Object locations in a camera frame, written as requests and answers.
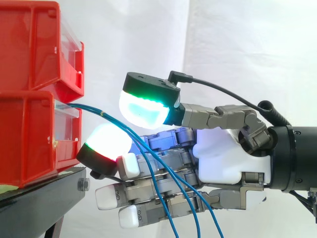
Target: white wall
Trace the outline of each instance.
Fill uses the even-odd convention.
[[[312,2],[191,0],[190,9],[188,0],[59,2],[85,43],[85,97],[80,103],[127,123],[118,109],[126,72],[166,78],[170,70],[184,70],[253,103],[271,100],[294,125],[317,126],[317,6]],[[238,103],[194,84],[182,85],[182,101],[209,107]],[[102,122],[84,113],[83,140]],[[166,221],[123,230],[118,209],[99,211],[94,191],[109,183],[92,180],[86,197],[65,215],[61,238],[173,237]],[[279,191],[269,191],[267,201],[253,211],[215,214],[226,238],[298,238],[317,232],[311,214]],[[218,237],[209,213],[199,219],[202,237]],[[196,237],[192,216],[174,222],[180,237]]]

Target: red storage drawer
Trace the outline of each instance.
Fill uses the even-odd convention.
[[[24,187],[79,162],[81,111],[50,92],[0,92],[0,184]]]
[[[50,91],[64,103],[84,95],[84,45],[58,3],[0,1],[0,32],[0,90]]]

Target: bolt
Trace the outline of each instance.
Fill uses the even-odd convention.
[[[90,179],[89,178],[81,178],[78,181],[78,189],[82,192],[88,191],[90,188]]]

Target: blue cable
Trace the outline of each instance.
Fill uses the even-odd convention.
[[[170,212],[169,212],[169,210],[168,210],[168,207],[167,207],[167,205],[166,205],[166,203],[165,203],[165,201],[164,201],[164,199],[163,199],[163,197],[162,197],[162,195],[161,195],[161,193],[160,193],[160,191],[159,191],[158,183],[157,183],[157,181],[156,181],[156,179],[155,179],[154,171],[153,171],[152,166],[151,166],[151,164],[150,164],[149,158],[148,158],[148,157],[146,156],[146,154],[143,152],[143,150],[141,149],[139,143],[138,143],[134,138],[133,138],[132,140],[134,141],[135,145],[138,147],[138,149],[140,150],[141,154],[143,155],[145,161],[146,161],[147,164],[148,164],[148,167],[149,167],[149,170],[150,170],[150,173],[151,173],[151,176],[152,176],[153,184],[154,184],[154,187],[155,187],[155,191],[157,192],[157,195],[158,195],[158,197],[159,197],[159,199],[160,199],[160,201],[161,201],[161,203],[162,203],[162,205],[163,205],[165,214],[167,215],[167,217],[168,217],[168,219],[169,219],[169,223],[170,223],[170,226],[172,227],[172,229],[173,229],[173,231],[174,231],[175,237],[176,237],[176,238],[179,238],[179,235],[178,235],[178,233],[177,233],[176,227],[175,227],[175,225],[174,225],[174,222],[173,222],[173,219],[172,219],[172,217],[171,217],[171,215],[170,215]]]
[[[84,109],[84,110],[87,110],[86,108],[84,108],[84,107],[82,107],[82,106],[79,106],[79,105],[74,106],[74,107],[78,107],[78,108],[82,108],[82,109]],[[113,123],[114,125],[118,126],[118,127],[119,127],[120,129],[122,129],[123,131],[126,131],[126,129],[125,129],[125,128],[122,128],[121,125],[119,125],[119,124],[116,123],[116,121],[110,120],[110,119],[108,119],[108,120],[109,120],[111,123]],[[179,235],[178,235],[178,233],[177,233],[176,227],[175,227],[175,225],[174,225],[174,222],[173,222],[173,219],[172,219],[172,217],[171,217],[171,215],[170,215],[170,212],[169,212],[169,210],[168,210],[168,207],[167,207],[167,205],[166,205],[166,203],[165,203],[165,201],[164,201],[164,199],[163,199],[163,197],[162,197],[162,195],[161,195],[161,193],[160,193],[160,191],[159,191],[158,183],[157,183],[157,181],[156,181],[156,179],[155,179],[155,174],[154,174],[154,171],[153,171],[152,166],[151,166],[151,164],[150,164],[150,161],[149,161],[148,157],[146,156],[146,154],[145,154],[145,153],[143,152],[143,150],[141,149],[139,143],[138,143],[134,138],[132,138],[132,140],[134,141],[135,145],[138,147],[138,149],[140,150],[141,154],[143,155],[145,161],[146,161],[147,164],[148,164],[148,167],[149,167],[149,170],[150,170],[150,173],[151,173],[151,176],[152,176],[154,188],[155,188],[155,190],[156,190],[156,192],[157,192],[157,195],[158,195],[158,197],[159,197],[159,199],[160,199],[160,201],[161,201],[161,203],[162,203],[162,206],[163,206],[163,208],[164,208],[164,211],[165,211],[165,213],[166,213],[166,215],[167,215],[167,217],[168,217],[168,219],[169,219],[169,222],[170,222],[170,225],[171,225],[171,227],[172,227],[172,229],[173,229],[173,232],[174,232],[174,234],[175,234],[175,237],[176,237],[176,238],[179,238]]]
[[[220,228],[220,226],[219,226],[219,224],[218,224],[218,222],[217,222],[217,219],[216,219],[216,217],[215,217],[215,215],[214,215],[214,212],[213,212],[212,208],[210,207],[210,205],[208,204],[208,202],[204,199],[204,197],[203,197],[194,187],[192,187],[188,182],[184,181],[184,180],[183,180],[180,176],[178,176],[173,170],[171,170],[171,169],[164,163],[164,161],[161,160],[161,158],[158,157],[157,154],[155,154],[155,152],[153,152],[153,151],[144,143],[144,141],[143,141],[131,128],[129,128],[129,127],[126,126],[125,124],[121,123],[121,122],[118,121],[117,119],[111,117],[110,115],[104,113],[103,111],[101,111],[101,110],[99,110],[99,109],[97,109],[97,108],[93,108],[93,107],[86,106],[86,105],[81,105],[81,104],[69,104],[69,105],[72,106],[72,107],[82,108],[82,109],[84,109],[84,110],[87,110],[87,111],[90,111],[90,112],[95,113],[95,114],[97,114],[97,115],[100,115],[100,116],[102,116],[103,118],[105,118],[105,119],[107,119],[107,120],[114,121],[114,122],[118,123],[118,124],[120,125],[120,128],[121,128],[121,129],[124,129],[131,137],[133,137],[136,141],[138,141],[146,150],[148,150],[148,151],[152,154],[152,156],[153,156],[156,160],[158,160],[158,161],[164,166],[164,168],[170,173],[170,175],[172,176],[172,178],[175,180],[176,184],[180,187],[180,189],[182,190],[182,192],[184,191],[184,189],[181,187],[181,185],[179,184],[179,182],[177,181],[177,179],[180,180],[183,184],[187,185],[189,188],[191,188],[191,189],[201,198],[201,200],[204,202],[204,204],[207,206],[207,208],[209,209],[209,211],[210,211],[210,213],[211,213],[211,216],[212,216],[213,221],[214,221],[214,223],[215,223],[215,225],[216,225],[216,227],[217,227],[217,230],[218,230],[218,232],[219,232],[220,237],[221,237],[221,238],[224,237],[224,236],[223,236],[223,233],[222,233],[222,231],[221,231],[221,228]],[[185,193],[184,196],[186,197],[186,199],[188,198],[187,201],[188,201],[189,205],[191,206],[192,204],[191,204],[191,202],[190,202],[190,199],[189,199],[188,195]],[[192,208],[194,217],[195,217],[195,215],[196,215],[196,217],[197,217],[197,214],[196,214],[195,209],[193,209],[192,206],[191,206],[191,208]],[[199,224],[198,224],[198,227],[197,227],[197,232],[198,232],[198,230],[199,230],[199,237],[200,237]]]
[[[86,106],[86,105],[82,105],[82,104],[68,104],[69,106],[71,107],[76,107],[76,108],[81,108],[81,109],[84,109],[88,112],[91,112],[91,113],[94,113],[94,114],[97,114],[103,118],[105,118],[106,120],[112,122],[113,124],[115,124],[116,126],[118,126],[119,128],[121,128],[123,131],[125,131],[127,134],[130,135],[130,137],[134,140],[136,140],[137,142],[140,143],[140,140],[142,141],[142,139],[131,129],[129,128],[127,125],[123,124],[122,122],[118,121],[117,119],[111,117],[110,115],[108,115],[107,113],[101,111],[100,109],[97,109],[97,108],[94,108],[94,107],[90,107],[90,106]],[[160,161],[160,163],[165,167],[167,167],[169,169],[169,167],[165,164],[164,161]],[[195,223],[196,223],[196,228],[197,228],[197,237],[200,238],[201,237],[201,231],[200,231],[200,226],[199,226],[199,221],[198,221],[198,217],[197,217],[197,213],[195,211],[195,208],[189,198],[189,196],[187,195],[186,191],[183,189],[182,185],[179,183],[179,181],[176,179],[175,175],[174,174],[171,174],[171,172],[169,172],[170,175],[172,176],[172,178],[174,179],[175,183],[178,185],[178,187],[180,188],[180,190],[182,191],[184,197],[186,198],[191,210],[192,210],[192,213],[193,213],[193,216],[194,216],[194,219],[195,219]]]

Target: green led light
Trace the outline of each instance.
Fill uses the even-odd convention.
[[[160,127],[169,113],[169,108],[162,103],[138,98],[124,91],[120,95],[119,107],[129,122],[147,129]]]
[[[129,152],[132,139],[114,124],[106,123],[93,131],[86,144],[97,153],[115,161],[117,157]]]

